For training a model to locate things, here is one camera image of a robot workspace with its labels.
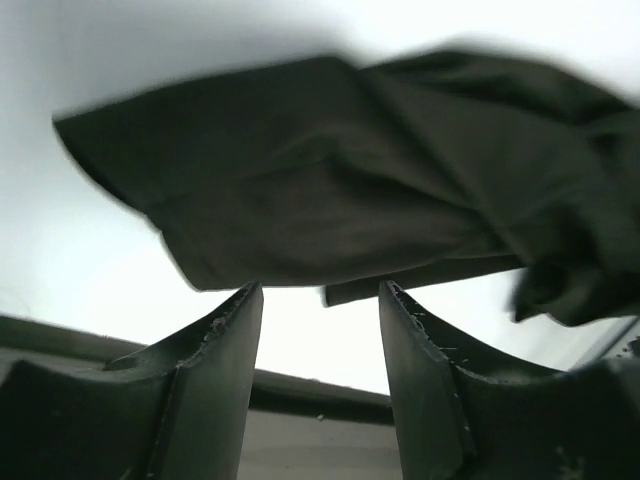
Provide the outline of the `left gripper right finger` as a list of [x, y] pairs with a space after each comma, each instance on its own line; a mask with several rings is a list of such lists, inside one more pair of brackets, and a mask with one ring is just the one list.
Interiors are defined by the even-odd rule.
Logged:
[[558, 371], [433, 315], [397, 284], [379, 316], [407, 479], [635, 479], [639, 362]]

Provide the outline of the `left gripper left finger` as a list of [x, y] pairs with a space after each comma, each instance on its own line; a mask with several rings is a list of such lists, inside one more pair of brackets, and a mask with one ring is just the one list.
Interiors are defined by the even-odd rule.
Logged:
[[205, 317], [91, 369], [11, 362], [5, 479], [233, 479], [263, 310], [250, 283]]

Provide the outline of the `black t shirt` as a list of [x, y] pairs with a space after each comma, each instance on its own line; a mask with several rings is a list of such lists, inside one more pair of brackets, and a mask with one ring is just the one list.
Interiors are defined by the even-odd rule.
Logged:
[[509, 269], [516, 321], [639, 305], [639, 110], [552, 64], [445, 49], [192, 79], [53, 122], [201, 291], [329, 306]]

